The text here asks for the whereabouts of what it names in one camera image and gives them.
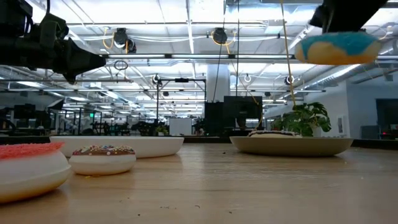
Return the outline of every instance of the white plate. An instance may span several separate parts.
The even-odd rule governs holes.
[[[184,138],[173,137],[135,137],[135,136],[52,136],[51,142],[64,142],[61,152],[66,157],[85,146],[130,146],[137,158],[169,156],[176,154]]]
[[[251,138],[230,137],[240,151],[267,156],[334,156],[353,143],[348,138]]]

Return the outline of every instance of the wall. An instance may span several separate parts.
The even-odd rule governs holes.
[[[352,138],[361,138],[361,126],[377,125],[376,99],[397,99],[398,86],[384,82],[347,86],[349,129]]]
[[[322,131],[322,137],[337,137],[342,136],[338,132],[338,117],[342,116],[343,128],[345,127],[345,136],[350,137],[349,122],[350,117],[348,113],[348,100],[347,100],[347,89],[346,82],[341,82],[336,87],[325,88],[325,93],[310,93],[305,96],[304,101],[306,103],[320,102],[323,104],[328,111],[330,118],[331,130],[327,133]]]
[[[14,107],[14,105],[23,105],[30,103],[36,105],[36,110],[44,110],[49,104],[58,100],[56,96],[38,95],[34,92],[28,92],[27,97],[21,96],[17,93],[1,93],[0,94],[0,108]]]

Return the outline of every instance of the ceiling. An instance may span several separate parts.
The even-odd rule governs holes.
[[[45,1],[29,0],[34,7],[34,22],[40,22],[45,14]],[[315,8],[322,3],[320,0],[285,0],[284,16],[286,20],[286,34],[282,27],[282,11],[279,1],[269,4],[260,0],[241,0],[238,10],[236,4],[230,4],[223,16],[223,1],[214,0],[53,0],[51,1],[51,13],[67,21],[70,28],[68,37],[72,38],[81,48],[96,54],[124,54],[123,50],[115,46],[107,48],[112,43],[112,33],[118,27],[127,28],[127,34],[137,46],[138,54],[219,54],[220,46],[216,45],[211,33],[216,27],[224,28],[228,35],[226,47],[221,47],[221,54],[273,54],[283,55],[285,51],[284,36],[287,37],[289,54],[294,53],[294,45],[302,38],[321,34],[321,30],[309,26],[308,20],[312,17]],[[381,39],[386,45],[393,41],[398,32],[396,25],[398,20],[398,8],[380,9],[364,26],[368,34]],[[79,80],[92,80],[92,82],[78,82],[70,85],[66,82],[46,82],[42,86],[26,86],[13,83],[12,88],[54,88],[54,89],[90,89],[102,88],[106,90],[128,90],[114,92],[117,100],[109,100],[110,103],[122,102],[139,103],[140,110],[145,113],[145,108],[153,106],[156,98],[155,91],[143,92],[140,90],[154,89],[152,84],[154,75],[160,78],[197,78],[205,79],[207,65],[217,63],[217,60],[143,60],[129,59],[125,71],[118,71],[113,67],[114,60],[108,60],[108,66],[79,76]],[[231,75],[236,75],[237,61],[223,60],[228,64]],[[293,62],[290,66],[292,75],[296,78],[295,86],[311,83],[325,72],[336,69],[331,66],[311,65]],[[3,73],[3,78],[46,79],[61,80],[60,74],[38,69],[31,72],[19,68],[17,73]],[[250,90],[283,90],[287,86],[284,78],[289,75],[286,60],[240,60],[238,76],[240,79],[238,89]],[[244,78],[250,76],[249,82]],[[160,98],[170,99],[204,99],[201,83],[174,83],[170,82],[165,89],[190,89],[186,92],[172,92],[169,96]],[[74,92],[57,92],[62,96],[76,96]],[[254,92],[255,95],[263,95],[264,92]],[[79,97],[87,101],[103,103],[110,96],[99,96],[98,91],[80,93]],[[271,98],[280,98],[280,93],[274,93]],[[189,102],[181,107],[200,105],[200,101]],[[201,106],[198,111],[191,114],[201,114]],[[173,114],[183,116],[190,113],[175,111]]]

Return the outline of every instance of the potted plant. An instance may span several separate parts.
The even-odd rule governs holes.
[[[292,112],[275,119],[271,126],[273,129],[293,131],[309,137],[319,128],[324,132],[331,130],[328,112],[318,102],[293,106]]]
[[[159,126],[156,128],[156,132],[158,136],[165,136],[168,135],[169,132],[167,131],[165,126]]]

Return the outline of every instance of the desk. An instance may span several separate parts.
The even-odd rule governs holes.
[[[0,207],[0,223],[396,223],[398,151],[354,148],[298,159],[184,144],[134,171],[73,175],[43,197]]]

